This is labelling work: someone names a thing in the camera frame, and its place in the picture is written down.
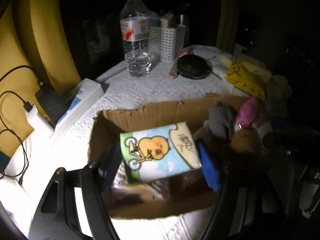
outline cardboard box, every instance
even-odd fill
[[[247,97],[221,98],[218,94],[207,94],[200,99],[181,102],[150,103],[136,110],[106,110],[98,113],[91,132],[89,160],[97,160],[110,149],[123,131],[138,131],[186,121],[191,132],[203,126],[209,118],[208,109],[217,101],[227,103],[239,110]],[[152,201],[148,197],[123,200],[107,206],[110,217],[123,219],[153,219],[179,215],[193,210],[214,206],[217,194],[203,179],[188,190],[181,189],[182,178],[170,178],[172,189],[170,200]]]

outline white slotted container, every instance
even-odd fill
[[[164,62],[173,62],[183,49],[186,27],[181,25],[176,29],[151,27],[149,50],[151,57]]]

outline white power strip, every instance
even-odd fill
[[[73,90],[71,90],[63,101],[69,105],[69,110],[60,117],[54,129],[54,133],[49,138],[50,144],[59,139],[70,129],[70,127],[104,94],[101,84],[88,78],[82,80]]]

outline tissue package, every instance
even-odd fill
[[[153,181],[201,168],[185,122],[120,134],[129,184]]]

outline yellow package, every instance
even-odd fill
[[[226,80],[250,95],[263,101],[266,99],[262,78],[255,73],[249,72],[242,64],[232,63],[228,67]]]
[[[244,65],[245,68],[247,70],[249,70],[251,73],[255,73],[255,74],[261,76],[261,78],[262,78],[262,80],[263,80],[263,82],[265,84],[268,83],[269,79],[272,76],[270,71],[268,71],[268,70],[266,70],[266,69],[264,69],[264,68],[262,68],[262,67],[260,67],[258,65],[252,64],[252,63],[250,63],[248,61],[243,61],[242,65]]]

